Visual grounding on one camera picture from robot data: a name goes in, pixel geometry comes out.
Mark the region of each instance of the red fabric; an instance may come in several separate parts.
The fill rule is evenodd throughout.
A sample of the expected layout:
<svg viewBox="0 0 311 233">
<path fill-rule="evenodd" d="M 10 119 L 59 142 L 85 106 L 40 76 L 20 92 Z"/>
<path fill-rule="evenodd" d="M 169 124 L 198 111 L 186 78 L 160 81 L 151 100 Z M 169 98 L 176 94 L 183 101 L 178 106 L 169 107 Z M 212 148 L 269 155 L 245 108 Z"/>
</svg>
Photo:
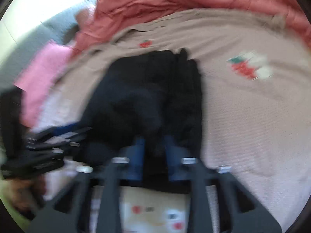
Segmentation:
<svg viewBox="0 0 311 233">
<path fill-rule="evenodd" d="M 130 25 L 192 8 L 227 8 L 268 15 L 281 14 L 286 17 L 287 27 L 294 29 L 311 47 L 311 25 L 296 0 L 99 0 L 94 20 L 76 36 L 75 53 L 109 41 L 116 32 Z"/>
</svg>

